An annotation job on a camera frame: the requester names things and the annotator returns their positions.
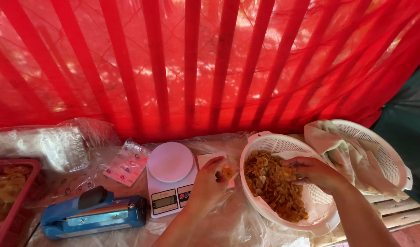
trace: red tarp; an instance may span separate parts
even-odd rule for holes
[[[370,126],[420,63],[415,0],[0,0],[0,127],[157,142]]]

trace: blue impulse sealer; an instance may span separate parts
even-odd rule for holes
[[[142,196],[114,198],[103,186],[80,197],[49,205],[41,217],[41,229],[53,240],[101,233],[146,224],[147,200]]]

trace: hand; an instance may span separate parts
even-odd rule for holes
[[[338,171],[316,158],[295,157],[283,163],[283,166],[291,165],[296,177],[301,178],[293,181],[296,185],[315,184],[329,195],[344,185],[350,185]]]
[[[229,180],[218,171],[226,160],[224,156],[216,157],[201,168],[196,175],[192,193],[184,210],[204,218],[218,204],[229,186]]]

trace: right hand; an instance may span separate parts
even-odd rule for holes
[[[315,184],[324,193],[333,195],[345,185],[351,185],[337,170],[316,158],[295,157],[285,161],[283,166],[292,166],[292,171],[300,180],[295,185]]]

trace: plastic basket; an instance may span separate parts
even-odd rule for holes
[[[316,236],[322,236],[326,233],[329,233],[338,225],[338,211],[332,196],[324,193],[315,185],[304,185],[303,189],[304,191],[306,191],[306,189],[309,191],[309,195],[311,196],[311,199],[314,203],[324,205],[329,204],[330,206],[328,207],[326,216],[311,226],[300,226],[295,223],[283,220],[282,218],[276,216],[268,205],[264,205],[265,202],[263,202],[263,204],[260,203],[261,198],[254,197],[248,188],[243,170],[245,160],[253,150],[261,150],[271,153],[279,153],[283,151],[299,151],[304,153],[313,153],[313,157],[319,160],[323,159],[311,147],[287,135],[273,134],[271,132],[260,132],[249,137],[248,144],[245,146],[240,158],[240,174],[242,187],[246,194],[246,198],[254,207],[254,209],[256,209],[262,216],[272,222],[299,231],[309,231]]]
[[[26,200],[36,200],[40,197],[40,186],[43,184],[43,178],[40,174],[41,166],[36,160],[0,160],[0,169],[3,166],[29,166],[33,168],[0,228],[0,247],[14,247],[19,244],[26,222],[33,216],[33,212],[30,209],[22,208],[22,204]]]
[[[340,131],[351,137],[368,142],[378,143],[376,159],[384,172],[385,178],[397,188],[411,190],[413,177],[410,169],[405,166],[398,153],[380,136],[368,128],[347,120],[332,120]]]

